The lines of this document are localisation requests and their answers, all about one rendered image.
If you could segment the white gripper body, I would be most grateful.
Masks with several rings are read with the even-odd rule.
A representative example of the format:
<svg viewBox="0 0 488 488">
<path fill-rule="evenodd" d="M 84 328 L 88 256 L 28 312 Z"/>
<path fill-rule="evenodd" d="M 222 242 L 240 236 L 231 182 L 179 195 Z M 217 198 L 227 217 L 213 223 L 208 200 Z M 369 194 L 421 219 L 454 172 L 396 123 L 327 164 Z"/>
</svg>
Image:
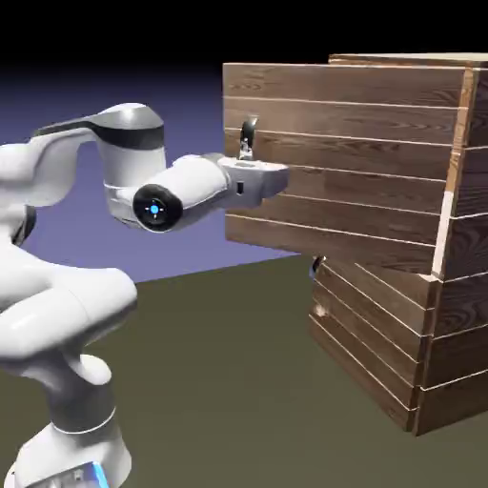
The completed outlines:
<svg viewBox="0 0 488 488">
<path fill-rule="evenodd" d="M 288 185 L 287 165 L 235 157 L 222 157 L 219 165 L 230 177 L 233 199 L 269 198 Z"/>
</svg>

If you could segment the large wooden cabinet door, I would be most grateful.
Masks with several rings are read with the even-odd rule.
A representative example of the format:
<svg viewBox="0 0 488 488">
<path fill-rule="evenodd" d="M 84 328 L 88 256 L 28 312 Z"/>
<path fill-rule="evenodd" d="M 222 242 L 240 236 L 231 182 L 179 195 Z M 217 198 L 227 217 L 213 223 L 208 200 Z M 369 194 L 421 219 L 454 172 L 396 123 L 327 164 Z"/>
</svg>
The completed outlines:
<svg viewBox="0 0 488 488">
<path fill-rule="evenodd" d="M 230 238 L 437 273 L 477 83 L 452 64 L 226 64 L 227 153 L 254 118 L 254 155 L 290 170 L 285 191 L 231 213 Z"/>
</svg>

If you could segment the small wooden cabinet door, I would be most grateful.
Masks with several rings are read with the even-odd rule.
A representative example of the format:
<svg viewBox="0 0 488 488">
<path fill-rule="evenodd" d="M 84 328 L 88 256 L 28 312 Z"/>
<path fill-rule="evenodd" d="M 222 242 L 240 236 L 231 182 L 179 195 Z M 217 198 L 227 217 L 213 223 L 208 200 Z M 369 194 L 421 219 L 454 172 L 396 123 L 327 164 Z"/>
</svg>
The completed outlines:
<svg viewBox="0 0 488 488">
<path fill-rule="evenodd" d="M 433 340 L 437 281 L 331 259 L 316 268 L 311 318 L 402 429 L 423 434 L 421 415 Z"/>
</svg>

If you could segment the brown wooden cabinet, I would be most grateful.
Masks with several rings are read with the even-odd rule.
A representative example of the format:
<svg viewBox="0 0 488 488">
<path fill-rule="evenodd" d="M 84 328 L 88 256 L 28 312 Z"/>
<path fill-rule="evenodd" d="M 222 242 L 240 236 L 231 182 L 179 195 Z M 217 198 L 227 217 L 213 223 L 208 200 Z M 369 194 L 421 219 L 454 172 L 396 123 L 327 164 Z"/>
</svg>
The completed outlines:
<svg viewBox="0 0 488 488">
<path fill-rule="evenodd" d="M 334 54 L 330 62 L 456 66 L 463 76 L 437 256 L 426 275 L 438 287 L 420 420 L 424 435 L 488 412 L 488 53 Z M 311 321 L 315 340 L 372 397 L 340 351 L 315 337 Z"/>
</svg>

